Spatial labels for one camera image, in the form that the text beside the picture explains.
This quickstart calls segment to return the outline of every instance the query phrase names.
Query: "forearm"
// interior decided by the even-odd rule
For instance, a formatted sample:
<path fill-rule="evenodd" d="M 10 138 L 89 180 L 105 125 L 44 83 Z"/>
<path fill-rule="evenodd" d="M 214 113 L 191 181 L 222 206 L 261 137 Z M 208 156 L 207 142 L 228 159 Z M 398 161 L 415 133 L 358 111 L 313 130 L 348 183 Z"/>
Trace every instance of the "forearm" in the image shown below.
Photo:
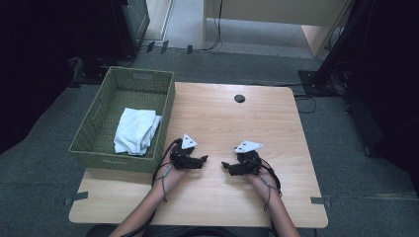
<path fill-rule="evenodd" d="M 278 234 L 282 237 L 299 236 L 278 193 L 272 193 L 269 209 Z"/>
<path fill-rule="evenodd" d="M 111 234 L 111 237 L 114 236 L 123 236 L 129 232 L 142 226 L 150 216 L 153 214 L 154 210 L 163 200 L 163 191 L 159 187 L 154 186 L 141 203 L 132 211 L 132 213 L 118 226 L 118 228 Z M 142 236 L 144 231 L 139 233 L 136 236 Z"/>

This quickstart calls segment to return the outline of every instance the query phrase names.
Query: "black stand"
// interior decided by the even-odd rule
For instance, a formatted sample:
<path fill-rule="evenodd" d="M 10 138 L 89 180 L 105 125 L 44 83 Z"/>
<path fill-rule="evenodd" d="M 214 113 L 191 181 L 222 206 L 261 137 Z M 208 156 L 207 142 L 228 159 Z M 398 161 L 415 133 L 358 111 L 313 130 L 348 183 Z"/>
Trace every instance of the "black stand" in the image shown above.
<path fill-rule="evenodd" d="M 321 97 L 333 97 L 336 96 L 335 86 L 329 80 L 326 84 L 316 85 L 313 81 L 317 71 L 298 71 L 299 79 L 302 83 L 305 95 L 307 96 L 321 96 Z"/>
<path fill-rule="evenodd" d="M 119 63 L 127 65 L 131 60 L 122 58 L 104 58 L 102 60 L 84 57 L 84 59 L 76 58 L 70 62 L 74 70 L 74 78 L 70 84 L 72 88 L 79 88 L 80 84 L 102 85 L 106 73 L 110 66 L 118 66 Z"/>

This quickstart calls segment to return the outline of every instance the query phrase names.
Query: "white cloth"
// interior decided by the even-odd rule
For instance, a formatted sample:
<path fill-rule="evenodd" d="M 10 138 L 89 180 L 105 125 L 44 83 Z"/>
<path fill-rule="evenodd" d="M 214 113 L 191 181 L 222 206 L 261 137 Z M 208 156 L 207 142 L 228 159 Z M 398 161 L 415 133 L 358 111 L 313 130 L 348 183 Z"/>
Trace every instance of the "white cloth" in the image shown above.
<path fill-rule="evenodd" d="M 115 152 L 144 155 L 160 121 L 161 116 L 157 116 L 155 111 L 126 108 L 115 134 Z"/>

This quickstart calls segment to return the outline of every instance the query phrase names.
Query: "power cord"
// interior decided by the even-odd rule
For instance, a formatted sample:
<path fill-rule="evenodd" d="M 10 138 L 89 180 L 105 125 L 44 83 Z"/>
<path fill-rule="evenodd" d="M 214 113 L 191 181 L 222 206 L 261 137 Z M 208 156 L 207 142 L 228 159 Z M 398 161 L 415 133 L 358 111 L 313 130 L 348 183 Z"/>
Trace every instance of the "power cord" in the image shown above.
<path fill-rule="evenodd" d="M 338 38 L 339 38 L 342 34 L 342 28 L 339 28 L 339 29 L 336 28 L 335 31 L 332 33 L 332 35 L 330 35 L 328 46 L 325 47 L 329 51 L 331 51 L 333 46 L 334 46 L 334 43 L 332 45 L 332 38 L 333 38 L 333 36 L 335 36 L 336 31 L 338 31 Z"/>
<path fill-rule="evenodd" d="M 220 22 L 221 22 L 221 13 L 222 13 L 222 0 L 219 3 L 218 23 L 216 23 L 215 18 L 213 19 L 213 24 L 214 24 L 215 29 L 217 31 L 216 40 L 215 40 L 214 44 L 210 48 L 204 48 L 204 49 L 201 49 L 201 50 L 203 50 L 203 51 L 213 50 L 221 42 L 221 24 L 220 24 Z"/>
<path fill-rule="evenodd" d="M 155 180 L 152 182 L 152 184 L 151 184 L 151 187 L 152 187 L 152 186 L 154 186 L 154 184 L 156 183 L 156 181 L 161 180 L 161 184 L 162 184 L 162 186 L 163 186 L 163 195 L 164 195 L 163 200 L 164 200 L 164 202 L 167 202 L 166 189 L 164 188 L 164 178 L 166 178 L 167 174 L 168 174 L 168 173 L 169 173 L 169 171 L 172 169 L 172 162 L 167 162 L 167 163 L 165 163 L 165 164 L 163 164 L 163 165 L 161 165 L 161 166 L 157 167 L 157 169 L 156 169 L 156 170 L 158 171 L 158 170 L 160 170 L 162 167 L 164 167 L 164 166 L 166 166 L 166 165 L 168 165 L 168 166 L 167 166 L 167 169 L 164 171 L 163 175 L 162 175 L 161 177 L 159 177 L 159 178 L 155 179 Z"/>
<path fill-rule="evenodd" d="M 298 111 L 301 114 L 313 114 L 315 112 L 315 110 L 317 109 L 317 103 L 314 100 L 314 98 L 312 97 L 297 97 L 295 98 L 295 101 L 307 101 L 307 100 L 311 100 L 313 102 L 313 109 L 311 109 L 310 111 Z"/>
<path fill-rule="evenodd" d="M 131 56 L 131 57 L 130 57 L 129 62 L 127 62 L 126 64 L 123 64 L 123 65 L 115 65 L 115 66 L 119 66 L 119 67 L 126 67 L 126 66 L 127 66 L 127 65 L 129 65 L 132 61 L 133 61 L 133 56 Z M 112 66 L 101 65 L 100 67 L 102 67 L 102 68 L 110 68 L 110 67 L 112 67 Z"/>
<path fill-rule="evenodd" d="M 281 192 L 281 182 L 280 182 L 280 179 L 275 174 L 274 169 L 272 169 L 271 165 L 266 160 L 264 160 L 262 158 L 260 158 L 260 159 L 261 159 L 261 161 L 265 162 L 269 167 L 266 167 L 265 165 L 260 164 L 258 162 L 253 161 L 253 160 L 250 160 L 250 159 L 245 159 L 244 161 L 250 162 L 250 163 L 256 164 L 258 166 L 261 166 L 262 168 L 265 168 L 268 171 L 269 175 L 271 175 L 272 178 L 275 180 L 275 183 L 276 183 L 277 186 L 276 187 L 273 187 L 269 183 L 269 181 L 265 178 L 265 176 L 263 176 L 261 174 L 258 175 L 262 179 L 262 181 L 265 183 L 265 185 L 269 188 L 268 200 L 266 201 L 265 206 L 263 208 L 264 210 L 267 210 L 268 209 L 268 206 L 269 206 L 269 201 L 271 200 L 271 189 L 277 191 L 278 194 L 280 195 L 280 197 L 283 196 L 283 193 Z"/>
<path fill-rule="evenodd" d="M 133 236 L 139 234 L 141 231 L 145 230 L 145 228 L 147 228 L 147 226 L 150 225 L 151 221 L 153 220 L 155 213 L 156 213 L 156 211 L 154 210 L 154 212 L 151 214 L 150 218 L 148 218 L 148 220 L 143 225 L 141 225 L 139 228 L 137 228 L 135 230 L 132 230 L 128 234 L 123 235 L 122 237 L 133 237 Z"/>

